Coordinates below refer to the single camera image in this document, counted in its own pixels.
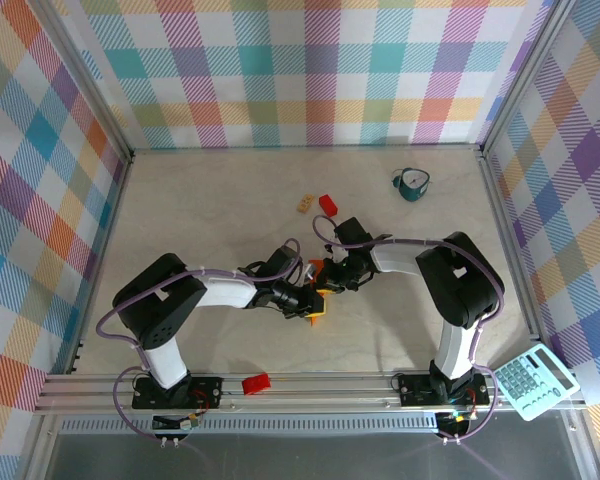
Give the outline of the large red toy brick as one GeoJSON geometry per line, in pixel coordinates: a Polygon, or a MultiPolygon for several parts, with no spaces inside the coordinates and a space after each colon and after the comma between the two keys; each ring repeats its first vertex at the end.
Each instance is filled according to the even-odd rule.
{"type": "Polygon", "coordinates": [[[250,376],[242,381],[244,395],[254,395],[271,388],[271,380],[267,373],[250,376]]]}

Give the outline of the teal alarm clock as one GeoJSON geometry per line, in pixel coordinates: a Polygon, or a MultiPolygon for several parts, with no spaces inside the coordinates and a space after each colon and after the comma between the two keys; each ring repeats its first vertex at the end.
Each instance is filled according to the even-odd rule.
{"type": "Polygon", "coordinates": [[[408,202],[416,202],[425,195],[430,183],[430,175],[421,169],[404,168],[395,173],[392,185],[400,196],[408,202]]]}

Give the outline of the vented metal strip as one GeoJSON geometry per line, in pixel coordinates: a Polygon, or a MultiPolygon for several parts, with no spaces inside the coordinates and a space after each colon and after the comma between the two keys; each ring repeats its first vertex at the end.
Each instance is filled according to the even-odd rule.
{"type": "Polygon", "coordinates": [[[177,428],[165,427],[151,417],[136,419],[143,432],[159,434],[348,434],[348,433],[436,433],[436,415],[422,412],[341,415],[309,414],[219,414],[198,421],[183,421],[177,428]]]}

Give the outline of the grey metal panel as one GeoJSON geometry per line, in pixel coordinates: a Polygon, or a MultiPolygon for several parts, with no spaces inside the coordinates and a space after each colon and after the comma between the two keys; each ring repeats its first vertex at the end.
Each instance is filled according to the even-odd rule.
{"type": "Polygon", "coordinates": [[[34,480],[600,480],[547,424],[461,444],[429,435],[203,435],[175,448],[136,435],[61,434],[34,480]]]}

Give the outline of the light blue calculator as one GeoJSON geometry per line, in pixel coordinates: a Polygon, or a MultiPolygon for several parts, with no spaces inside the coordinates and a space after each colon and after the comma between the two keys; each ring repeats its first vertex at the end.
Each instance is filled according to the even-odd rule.
{"type": "Polygon", "coordinates": [[[575,376],[544,344],[495,371],[499,391],[525,421],[532,421],[580,390],[575,376]]]}

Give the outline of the long aluminium mounting rail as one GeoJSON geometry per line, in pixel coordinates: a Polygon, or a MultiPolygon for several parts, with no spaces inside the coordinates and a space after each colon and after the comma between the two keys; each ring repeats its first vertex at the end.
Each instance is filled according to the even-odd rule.
{"type": "MultiPolygon", "coordinates": [[[[244,395],[242,381],[247,374],[191,374],[221,377],[222,395],[212,413],[374,413],[382,411],[451,412],[512,411],[513,407],[493,382],[485,378],[490,396],[489,406],[416,406],[402,407],[399,395],[391,388],[396,373],[281,373],[271,374],[271,388],[254,395],[244,395]]],[[[115,375],[51,375],[45,381],[35,411],[37,414],[114,413],[127,414],[186,413],[194,410],[136,410],[132,408],[134,382],[148,376],[132,371],[115,375]]]]}

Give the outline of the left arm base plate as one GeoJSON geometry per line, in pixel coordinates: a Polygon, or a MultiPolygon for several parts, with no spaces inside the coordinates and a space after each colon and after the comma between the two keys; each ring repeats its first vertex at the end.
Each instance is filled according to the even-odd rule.
{"type": "Polygon", "coordinates": [[[161,387],[151,376],[133,384],[132,408],[136,410],[217,409],[222,395],[221,377],[187,375],[169,389],[161,387]]]}

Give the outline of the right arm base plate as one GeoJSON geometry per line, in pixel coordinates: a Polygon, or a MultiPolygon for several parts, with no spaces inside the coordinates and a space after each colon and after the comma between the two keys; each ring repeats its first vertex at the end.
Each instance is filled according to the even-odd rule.
{"type": "Polygon", "coordinates": [[[390,385],[399,395],[402,407],[490,405],[486,380],[482,375],[476,375],[467,386],[460,387],[449,395],[435,390],[428,374],[396,373],[391,378],[390,385]]]}

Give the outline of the thin aluminium rail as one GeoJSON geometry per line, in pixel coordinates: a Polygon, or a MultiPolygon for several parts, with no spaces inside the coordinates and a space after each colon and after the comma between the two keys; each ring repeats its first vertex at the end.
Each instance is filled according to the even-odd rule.
{"type": "Polygon", "coordinates": [[[210,148],[167,148],[150,149],[137,148],[133,150],[134,155],[151,154],[195,154],[195,153],[226,153],[226,152],[255,152],[255,151],[361,151],[361,150],[467,150],[482,151],[482,147],[475,143],[442,143],[442,144],[370,144],[370,145],[317,145],[317,146],[256,146],[256,147],[210,147],[210,148]]]}

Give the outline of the aluminium side rail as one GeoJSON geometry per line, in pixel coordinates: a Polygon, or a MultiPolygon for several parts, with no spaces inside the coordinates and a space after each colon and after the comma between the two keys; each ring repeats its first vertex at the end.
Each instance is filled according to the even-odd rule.
{"type": "Polygon", "coordinates": [[[497,185],[496,176],[487,157],[480,150],[476,151],[476,160],[486,187],[513,287],[524,321],[529,330],[530,338],[536,343],[541,342],[549,346],[550,338],[542,321],[532,284],[526,275],[522,253],[517,243],[513,225],[508,216],[504,197],[497,185]]]}
{"type": "Polygon", "coordinates": [[[110,211],[110,215],[106,223],[106,229],[101,243],[101,251],[99,256],[97,257],[97,262],[95,264],[93,281],[90,284],[84,308],[81,311],[81,315],[79,316],[77,321],[76,329],[72,335],[71,343],[69,344],[68,357],[61,371],[62,374],[71,375],[73,372],[76,371],[75,362],[80,358],[80,350],[82,349],[89,332],[91,315],[95,308],[96,298],[103,276],[103,265],[106,259],[106,255],[108,253],[109,243],[113,236],[116,222],[119,217],[119,211],[124,201],[124,195],[126,193],[127,184],[129,182],[130,173],[135,163],[135,160],[136,154],[135,152],[132,152],[130,159],[125,164],[122,170],[119,187],[113,199],[112,209],[110,211]]]}

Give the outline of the aluminium frame post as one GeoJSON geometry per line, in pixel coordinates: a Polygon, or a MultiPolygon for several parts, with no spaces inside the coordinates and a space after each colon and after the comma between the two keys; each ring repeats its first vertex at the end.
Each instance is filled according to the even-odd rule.
{"type": "Polygon", "coordinates": [[[40,21],[43,29],[49,36],[54,47],[58,51],[66,68],[74,79],[77,87],[89,103],[93,115],[101,124],[114,149],[122,156],[126,164],[132,163],[134,151],[129,146],[122,129],[119,127],[113,113],[88,67],[86,66],[80,51],[75,46],[71,36],[67,32],[61,17],[57,13],[51,0],[27,0],[32,11],[40,21]]]}
{"type": "Polygon", "coordinates": [[[488,158],[505,133],[523,94],[578,0],[528,0],[494,77],[495,85],[481,108],[482,121],[472,135],[483,158],[488,158]]]}

